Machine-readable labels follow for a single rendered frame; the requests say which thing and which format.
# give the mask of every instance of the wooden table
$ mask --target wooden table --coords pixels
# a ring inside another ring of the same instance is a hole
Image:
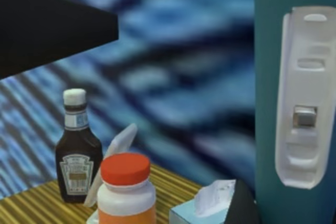
[[[167,224],[169,209],[194,197],[200,186],[152,165],[156,187],[157,224]],[[0,201],[1,224],[84,224],[96,207],[66,204],[56,181],[45,183]]]

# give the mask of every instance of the blurry blue backdrop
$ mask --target blurry blue backdrop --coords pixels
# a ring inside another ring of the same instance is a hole
[[[0,82],[0,198],[56,178],[62,92],[77,87],[104,151],[136,123],[133,150],[156,164],[253,188],[253,0],[73,1],[117,13],[120,39]]]

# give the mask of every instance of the pill bottle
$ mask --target pill bottle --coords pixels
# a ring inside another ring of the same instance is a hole
[[[156,224],[155,187],[150,160],[137,153],[115,154],[100,166],[99,224]]]

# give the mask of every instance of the white mount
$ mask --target white mount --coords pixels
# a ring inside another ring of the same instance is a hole
[[[311,189],[327,169],[336,105],[335,50],[336,8],[296,7],[284,16],[275,164],[286,186]]]

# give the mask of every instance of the red lid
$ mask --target red lid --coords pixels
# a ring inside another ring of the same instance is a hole
[[[105,158],[100,166],[101,178],[110,185],[130,186],[149,177],[150,160],[138,153],[120,153]]]

